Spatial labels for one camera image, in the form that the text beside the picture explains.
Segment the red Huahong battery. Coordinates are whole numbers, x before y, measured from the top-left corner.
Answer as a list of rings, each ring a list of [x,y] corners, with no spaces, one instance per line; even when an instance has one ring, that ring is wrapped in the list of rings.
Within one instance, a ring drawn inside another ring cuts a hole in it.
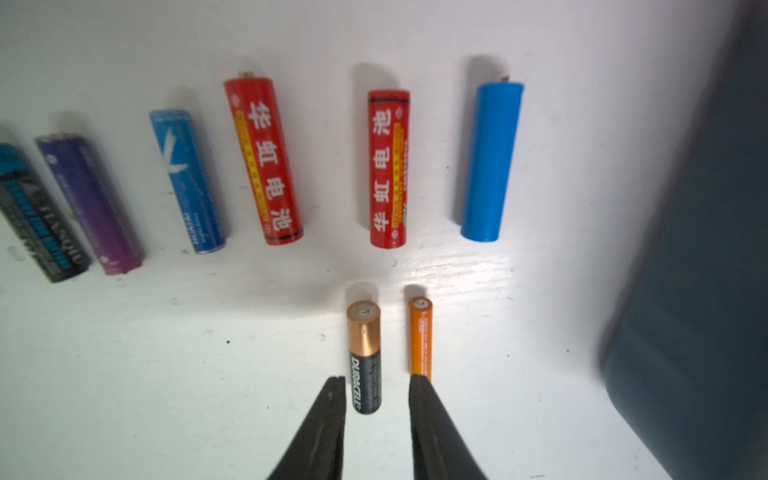
[[[265,242],[294,243],[304,229],[273,82],[242,72],[224,88]]]

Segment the teal black slim battery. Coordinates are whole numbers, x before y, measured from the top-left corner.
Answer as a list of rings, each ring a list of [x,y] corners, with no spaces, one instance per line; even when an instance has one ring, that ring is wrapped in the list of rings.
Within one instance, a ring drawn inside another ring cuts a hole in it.
[[[1,145],[1,211],[50,282],[88,270],[88,255],[19,150],[8,143]]]

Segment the teal plastic storage box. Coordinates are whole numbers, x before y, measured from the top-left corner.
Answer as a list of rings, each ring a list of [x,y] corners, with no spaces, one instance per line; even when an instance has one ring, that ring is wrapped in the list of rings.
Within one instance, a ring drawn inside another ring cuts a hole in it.
[[[674,479],[767,475],[767,5],[745,10],[601,362]]]

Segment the purple slim battery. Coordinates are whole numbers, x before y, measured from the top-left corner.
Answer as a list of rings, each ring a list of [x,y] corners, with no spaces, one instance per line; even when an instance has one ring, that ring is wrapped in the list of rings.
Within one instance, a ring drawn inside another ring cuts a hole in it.
[[[128,273],[143,257],[102,180],[88,141],[75,134],[39,136],[35,143],[95,253],[110,276]]]

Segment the thin orange battery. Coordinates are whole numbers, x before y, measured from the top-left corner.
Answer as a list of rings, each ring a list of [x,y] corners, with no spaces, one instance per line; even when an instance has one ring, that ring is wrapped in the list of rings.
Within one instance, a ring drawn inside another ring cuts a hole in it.
[[[433,304],[424,296],[412,298],[409,308],[410,373],[432,377]]]

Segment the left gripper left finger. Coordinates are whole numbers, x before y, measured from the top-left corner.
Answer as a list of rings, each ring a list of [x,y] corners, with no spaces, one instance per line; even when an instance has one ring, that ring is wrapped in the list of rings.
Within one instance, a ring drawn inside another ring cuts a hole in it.
[[[345,377],[329,377],[268,479],[341,479],[346,406]]]

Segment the small Duracell battery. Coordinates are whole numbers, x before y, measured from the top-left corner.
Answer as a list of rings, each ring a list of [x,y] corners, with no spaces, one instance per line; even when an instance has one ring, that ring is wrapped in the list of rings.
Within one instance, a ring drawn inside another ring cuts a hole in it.
[[[371,300],[347,309],[352,405],[364,415],[375,413],[382,404],[380,315],[379,306]]]

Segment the blue slim battery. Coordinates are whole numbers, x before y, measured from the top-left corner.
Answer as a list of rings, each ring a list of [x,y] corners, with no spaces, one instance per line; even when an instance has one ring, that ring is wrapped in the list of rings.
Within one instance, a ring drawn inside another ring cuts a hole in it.
[[[191,115],[183,109],[163,109],[151,111],[149,119],[192,249],[197,254],[222,249],[226,239]]]

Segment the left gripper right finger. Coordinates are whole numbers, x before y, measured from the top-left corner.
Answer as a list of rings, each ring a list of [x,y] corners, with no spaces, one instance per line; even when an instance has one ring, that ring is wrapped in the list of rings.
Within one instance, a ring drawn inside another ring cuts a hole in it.
[[[426,376],[410,377],[408,403],[415,479],[486,479]]]

